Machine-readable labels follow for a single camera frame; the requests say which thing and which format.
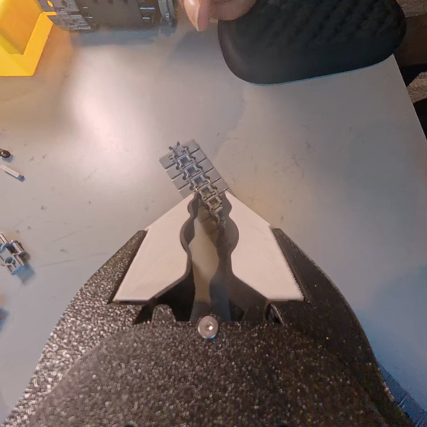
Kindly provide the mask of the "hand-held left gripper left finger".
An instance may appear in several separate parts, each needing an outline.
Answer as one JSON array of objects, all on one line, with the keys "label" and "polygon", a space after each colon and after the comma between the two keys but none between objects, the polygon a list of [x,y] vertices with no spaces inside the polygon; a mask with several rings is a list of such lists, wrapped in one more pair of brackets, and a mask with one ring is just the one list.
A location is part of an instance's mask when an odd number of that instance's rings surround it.
[{"label": "hand-held left gripper left finger", "polygon": [[114,303],[146,303],[189,276],[198,196],[186,197],[150,224],[113,295]]}]

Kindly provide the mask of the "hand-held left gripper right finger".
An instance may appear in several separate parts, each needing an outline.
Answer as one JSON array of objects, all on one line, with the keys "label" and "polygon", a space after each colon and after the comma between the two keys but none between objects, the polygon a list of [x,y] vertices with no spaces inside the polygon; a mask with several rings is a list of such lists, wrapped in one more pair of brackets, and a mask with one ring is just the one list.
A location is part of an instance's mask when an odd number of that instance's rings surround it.
[{"label": "hand-held left gripper right finger", "polygon": [[303,301],[270,224],[228,191],[224,193],[227,291],[233,303]]}]

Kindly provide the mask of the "pile of grey track links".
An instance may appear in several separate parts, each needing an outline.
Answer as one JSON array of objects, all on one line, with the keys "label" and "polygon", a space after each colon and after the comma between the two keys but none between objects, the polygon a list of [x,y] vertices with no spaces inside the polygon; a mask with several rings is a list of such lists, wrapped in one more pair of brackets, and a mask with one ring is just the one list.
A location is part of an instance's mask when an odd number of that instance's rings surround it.
[{"label": "pile of grey track links", "polygon": [[28,279],[34,273],[29,259],[29,253],[21,242],[16,239],[8,239],[3,233],[0,233],[0,261],[10,275],[15,275],[21,280]]}]

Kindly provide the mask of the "grey desk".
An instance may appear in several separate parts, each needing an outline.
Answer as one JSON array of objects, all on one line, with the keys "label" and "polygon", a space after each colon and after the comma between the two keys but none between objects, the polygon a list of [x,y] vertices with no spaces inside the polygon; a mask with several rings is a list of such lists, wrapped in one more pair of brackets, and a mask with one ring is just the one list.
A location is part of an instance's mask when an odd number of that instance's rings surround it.
[{"label": "grey desk", "polygon": [[380,364],[426,408],[426,139],[391,56],[284,85],[232,74],[216,26],[67,33],[1,77],[1,422],[80,287],[181,200],[158,158],[194,139],[233,194],[340,289]]}]

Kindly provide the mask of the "person's right hand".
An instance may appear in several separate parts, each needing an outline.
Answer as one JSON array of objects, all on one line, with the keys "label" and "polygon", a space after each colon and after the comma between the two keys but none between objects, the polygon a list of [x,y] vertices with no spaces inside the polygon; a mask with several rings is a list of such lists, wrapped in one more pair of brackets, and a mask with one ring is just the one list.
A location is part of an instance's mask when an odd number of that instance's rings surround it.
[{"label": "person's right hand", "polygon": [[180,0],[191,24],[199,31],[205,31],[209,24],[218,20],[235,20],[255,5],[256,0]]}]

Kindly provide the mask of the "pile of small black red pins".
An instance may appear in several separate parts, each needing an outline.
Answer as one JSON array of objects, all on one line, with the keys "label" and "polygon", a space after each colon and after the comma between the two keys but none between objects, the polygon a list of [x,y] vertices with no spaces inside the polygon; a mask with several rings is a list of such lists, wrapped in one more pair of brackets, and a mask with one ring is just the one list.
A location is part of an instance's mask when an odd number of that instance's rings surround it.
[{"label": "pile of small black red pins", "polygon": [[13,155],[6,149],[0,148],[0,168],[8,175],[14,177],[20,182],[25,181],[25,176],[10,166]]}]

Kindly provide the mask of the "yellow black toy tracked vehicle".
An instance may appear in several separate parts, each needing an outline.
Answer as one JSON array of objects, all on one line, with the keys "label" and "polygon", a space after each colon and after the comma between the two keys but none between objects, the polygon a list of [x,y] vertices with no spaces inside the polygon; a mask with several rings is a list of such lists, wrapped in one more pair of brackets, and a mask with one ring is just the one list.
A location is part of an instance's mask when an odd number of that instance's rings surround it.
[{"label": "yellow black toy tracked vehicle", "polygon": [[60,29],[140,29],[175,26],[176,0],[39,0],[41,8]]}]

